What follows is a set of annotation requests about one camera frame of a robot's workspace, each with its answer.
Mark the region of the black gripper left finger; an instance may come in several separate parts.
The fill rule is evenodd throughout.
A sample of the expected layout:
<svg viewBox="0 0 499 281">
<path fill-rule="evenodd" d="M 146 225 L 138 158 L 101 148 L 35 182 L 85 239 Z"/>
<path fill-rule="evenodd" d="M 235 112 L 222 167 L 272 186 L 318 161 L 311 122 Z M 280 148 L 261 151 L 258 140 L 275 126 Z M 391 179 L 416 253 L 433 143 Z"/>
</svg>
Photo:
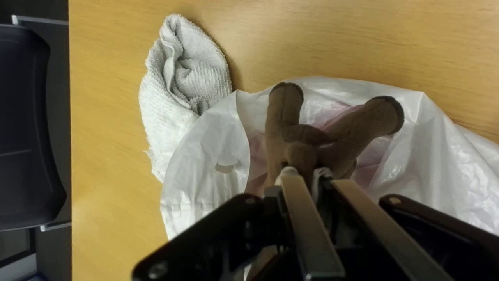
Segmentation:
<svg viewBox="0 0 499 281">
<path fill-rule="evenodd" d="M 324 228 L 310 192 L 293 167 L 280 170 L 275 179 L 285 207 L 291 246 L 299 264 L 302 281 L 339 281 L 344 267 Z"/>
</svg>

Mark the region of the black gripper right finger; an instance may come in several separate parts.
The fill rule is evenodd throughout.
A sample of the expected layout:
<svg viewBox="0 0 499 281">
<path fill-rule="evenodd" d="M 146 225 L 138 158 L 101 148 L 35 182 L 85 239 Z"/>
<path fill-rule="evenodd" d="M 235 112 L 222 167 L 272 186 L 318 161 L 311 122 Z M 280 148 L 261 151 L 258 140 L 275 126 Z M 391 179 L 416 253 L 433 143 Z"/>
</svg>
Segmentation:
<svg viewBox="0 0 499 281">
<path fill-rule="evenodd" d="M 352 254 L 357 275 L 385 281 L 452 281 L 353 181 L 335 179 L 328 168 L 318 168 L 316 198 L 332 204 L 327 229 L 335 245 Z"/>
</svg>

